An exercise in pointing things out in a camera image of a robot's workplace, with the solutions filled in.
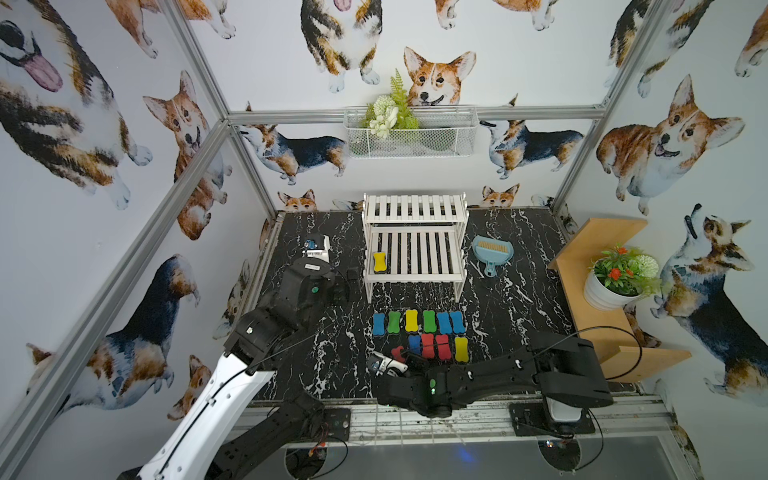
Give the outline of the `aluminium frame post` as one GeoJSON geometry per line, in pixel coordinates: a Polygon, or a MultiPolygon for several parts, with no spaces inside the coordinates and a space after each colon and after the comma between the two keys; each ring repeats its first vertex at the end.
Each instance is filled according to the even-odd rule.
{"type": "Polygon", "coordinates": [[[606,127],[616,113],[618,106],[625,95],[629,83],[640,71],[640,67],[647,56],[650,45],[654,42],[661,25],[672,9],[672,1],[652,1],[647,10],[645,19],[639,28],[637,37],[631,46],[627,58],[622,67],[618,69],[617,76],[609,88],[601,106],[601,116],[592,122],[590,129],[582,142],[576,155],[573,166],[566,175],[554,202],[550,207],[553,214],[559,214],[568,200],[581,171],[586,165],[589,154],[596,147],[606,127]]]}

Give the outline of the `artificial fern with white flowers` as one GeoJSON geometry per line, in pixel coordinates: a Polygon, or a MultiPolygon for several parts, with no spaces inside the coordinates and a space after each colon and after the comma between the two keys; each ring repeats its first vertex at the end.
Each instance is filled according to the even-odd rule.
{"type": "Polygon", "coordinates": [[[390,93],[379,95],[367,106],[361,127],[386,140],[396,132],[418,130],[420,123],[408,103],[408,92],[398,70],[390,78],[390,93]]]}

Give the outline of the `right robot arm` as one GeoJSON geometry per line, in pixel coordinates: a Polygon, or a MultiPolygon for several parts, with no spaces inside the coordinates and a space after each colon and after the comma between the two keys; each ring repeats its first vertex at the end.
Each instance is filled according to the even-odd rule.
{"type": "Polygon", "coordinates": [[[471,364],[437,364],[412,353],[399,362],[373,352],[367,368],[379,404],[426,418],[448,418],[478,400],[518,390],[579,409],[613,404],[593,343],[574,334],[539,332],[512,353],[471,364]]]}

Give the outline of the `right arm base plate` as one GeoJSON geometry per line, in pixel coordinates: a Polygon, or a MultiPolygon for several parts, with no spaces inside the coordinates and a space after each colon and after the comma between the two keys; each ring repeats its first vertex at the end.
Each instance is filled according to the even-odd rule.
{"type": "Polygon", "coordinates": [[[596,427],[586,409],[545,399],[539,403],[512,403],[508,407],[519,437],[551,436],[560,439],[592,434],[596,427]]]}

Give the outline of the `red eraser bottom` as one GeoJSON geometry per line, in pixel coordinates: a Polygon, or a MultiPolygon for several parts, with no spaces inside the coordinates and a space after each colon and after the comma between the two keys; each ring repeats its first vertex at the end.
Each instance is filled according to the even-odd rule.
{"type": "Polygon", "coordinates": [[[397,362],[406,363],[406,359],[404,358],[404,346],[397,346],[391,350],[392,358],[396,360],[397,362]]]}
{"type": "Polygon", "coordinates": [[[425,359],[435,358],[435,338],[433,334],[424,333],[420,335],[421,356],[425,359]]]}
{"type": "Polygon", "coordinates": [[[450,348],[450,338],[448,335],[436,335],[436,348],[437,356],[440,361],[449,361],[452,359],[452,351],[450,348]]]}

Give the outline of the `white potted red flower plant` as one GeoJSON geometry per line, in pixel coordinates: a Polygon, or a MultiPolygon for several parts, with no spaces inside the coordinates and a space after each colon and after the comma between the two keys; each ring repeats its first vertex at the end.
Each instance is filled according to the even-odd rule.
{"type": "Polygon", "coordinates": [[[600,311],[622,309],[660,291],[660,270],[658,261],[641,249],[617,244],[590,265],[585,299],[600,311]]]}

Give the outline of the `yellow eraser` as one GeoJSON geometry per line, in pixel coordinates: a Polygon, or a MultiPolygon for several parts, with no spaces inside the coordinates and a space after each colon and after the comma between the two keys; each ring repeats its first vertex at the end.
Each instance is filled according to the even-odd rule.
{"type": "Polygon", "coordinates": [[[455,360],[458,363],[466,364],[469,362],[469,342],[466,337],[456,336],[454,338],[455,360]]]}
{"type": "Polygon", "coordinates": [[[418,311],[409,309],[405,312],[405,330],[409,333],[418,333],[418,311]]]}
{"type": "Polygon", "coordinates": [[[383,274],[388,270],[387,253],[380,251],[373,254],[374,266],[373,271],[375,274],[383,274]]]}

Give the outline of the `blue eraser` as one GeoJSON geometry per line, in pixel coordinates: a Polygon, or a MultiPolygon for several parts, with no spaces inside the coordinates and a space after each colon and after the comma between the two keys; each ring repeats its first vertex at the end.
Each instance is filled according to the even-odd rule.
{"type": "Polygon", "coordinates": [[[466,325],[461,311],[450,311],[449,317],[451,320],[453,333],[456,335],[463,335],[466,333],[466,325]]]}
{"type": "Polygon", "coordinates": [[[408,350],[416,355],[420,355],[422,353],[422,343],[421,343],[421,336],[416,335],[409,335],[408,336],[408,350]]]}
{"type": "Polygon", "coordinates": [[[375,313],[373,315],[372,335],[381,337],[387,334],[386,315],[384,313],[375,313]]]}

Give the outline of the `green eraser top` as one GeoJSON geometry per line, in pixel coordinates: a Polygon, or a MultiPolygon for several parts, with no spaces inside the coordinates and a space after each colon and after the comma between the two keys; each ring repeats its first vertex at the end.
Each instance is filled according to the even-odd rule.
{"type": "Polygon", "coordinates": [[[434,334],[437,331],[436,312],[433,310],[424,310],[423,315],[423,332],[428,334],[434,334]]]}
{"type": "Polygon", "coordinates": [[[400,311],[389,311],[388,312],[387,333],[388,334],[399,334],[400,330],[401,330],[401,312],[400,311]]]}

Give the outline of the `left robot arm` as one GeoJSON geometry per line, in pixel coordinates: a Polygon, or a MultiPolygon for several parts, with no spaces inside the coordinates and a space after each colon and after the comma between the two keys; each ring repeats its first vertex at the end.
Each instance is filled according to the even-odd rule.
{"type": "Polygon", "coordinates": [[[318,334],[335,306],[345,306],[358,274],[304,256],[283,272],[278,289],[244,314],[196,403],[161,449],[122,479],[242,479],[284,445],[330,434],[323,403],[306,392],[284,400],[265,420],[227,438],[286,355],[318,334]]]}

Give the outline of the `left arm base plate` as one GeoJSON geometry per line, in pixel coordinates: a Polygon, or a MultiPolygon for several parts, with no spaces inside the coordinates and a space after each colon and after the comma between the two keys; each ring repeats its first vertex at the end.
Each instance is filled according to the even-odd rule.
{"type": "Polygon", "coordinates": [[[349,408],[328,408],[312,413],[300,423],[298,435],[290,443],[318,443],[328,439],[348,441],[351,416],[349,408]]]}

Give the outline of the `light blue hand brush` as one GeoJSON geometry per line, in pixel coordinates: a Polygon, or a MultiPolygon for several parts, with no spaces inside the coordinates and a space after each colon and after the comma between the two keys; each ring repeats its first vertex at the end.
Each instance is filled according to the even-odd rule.
{"type": "Polygon", "coordinates": [[[510,248],[505,242],[480,240],[477,250],[487,265],[503,265],[510,258],[510,248]]]}

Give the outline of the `light blue dustpan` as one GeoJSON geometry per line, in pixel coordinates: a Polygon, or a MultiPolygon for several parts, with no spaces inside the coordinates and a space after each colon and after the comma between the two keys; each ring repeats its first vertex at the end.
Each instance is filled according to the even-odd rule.
{"type": "Polygon", "coordinates": [[[514,255],[510,242],[480,235],[472,240],[471,247],[475,257],[484,264],[483,272],[487,278],[495,278],[496,269],[506,264],[514,255]]]}

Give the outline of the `white wooden slatted shelf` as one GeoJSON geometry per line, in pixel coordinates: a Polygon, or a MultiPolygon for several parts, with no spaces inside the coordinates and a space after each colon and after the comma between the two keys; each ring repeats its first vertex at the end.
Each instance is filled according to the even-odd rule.
{"type": "Polygon", "coordinates": [[[385,283],[447,283],[458,302],[467,279],[463,241],[470,212],[464,193],[365,195],[362,224],[366,298],[385,283]],[[388,270],[373,271],[375,252],[387,253],[388,270]]]}

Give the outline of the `light wooden corner shelf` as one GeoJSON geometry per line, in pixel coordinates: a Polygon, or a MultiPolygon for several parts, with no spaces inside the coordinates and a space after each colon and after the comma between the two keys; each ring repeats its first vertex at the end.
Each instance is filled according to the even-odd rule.
{"type": "Polygon", "coordinates": [[[646,225],[641,219],[591,218],[549,264],[559,274],[579,336],[593,343],[609,381],[639,382],[692,357],[687,350],[639,344],[623,311],[635,299],[608,290],[591,271],[601,251],[627,243],[646,225]]]}

